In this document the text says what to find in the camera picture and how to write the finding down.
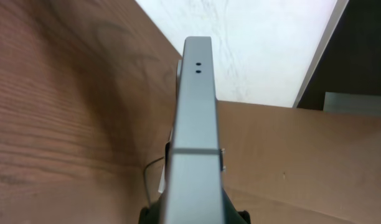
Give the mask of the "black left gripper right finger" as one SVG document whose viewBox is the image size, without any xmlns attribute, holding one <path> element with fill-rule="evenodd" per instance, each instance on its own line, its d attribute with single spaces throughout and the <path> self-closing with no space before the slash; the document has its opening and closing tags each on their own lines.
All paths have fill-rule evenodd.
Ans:
<svg viewBox="0 0 381 224">
<path fill-rule="evenodd" d="M 237 211 L 227 193 L 222 190 L 223 207 L 226 224 L 251 224 L 250 214 L 246 211 Z"/>
</svg>

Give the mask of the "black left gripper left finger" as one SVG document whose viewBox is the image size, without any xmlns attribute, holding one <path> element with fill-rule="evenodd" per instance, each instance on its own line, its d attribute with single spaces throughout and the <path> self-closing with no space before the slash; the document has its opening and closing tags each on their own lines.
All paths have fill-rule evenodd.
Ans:
<svg viewBox="0 0 381 224">
<path fill-rule="evenodd" d="M 164 156 L 159 157 L 149 164 L 147 164 L 143 169 L 143 184 L 146 194 L 146 200 L 148 203 L 147 207 L 143 207 L 139 213 L 138 224 L 159 224 L 161 215 L 161 205 L 163 195 L 160 196 L 155 202 L 151 200 L 151 194 L 149 193 L 147 172 L 148 169 L 155 163 L 164 160 L 164 167 L 169 163 L 169 153 L 171 149 L 171 142 L 167 142 L 164 148 Z"/>
</svg>

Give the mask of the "Galaxy S25 smartphone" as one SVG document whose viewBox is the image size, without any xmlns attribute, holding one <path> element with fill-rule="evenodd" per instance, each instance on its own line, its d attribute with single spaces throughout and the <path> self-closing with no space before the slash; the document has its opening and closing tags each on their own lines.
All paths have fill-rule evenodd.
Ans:
<svg viewBox="0 0 381 224">
<path fill-rule="evenodd" d="M 223 223 L 210 37 L 184 43 L 162 223 Z"/>
</svg>

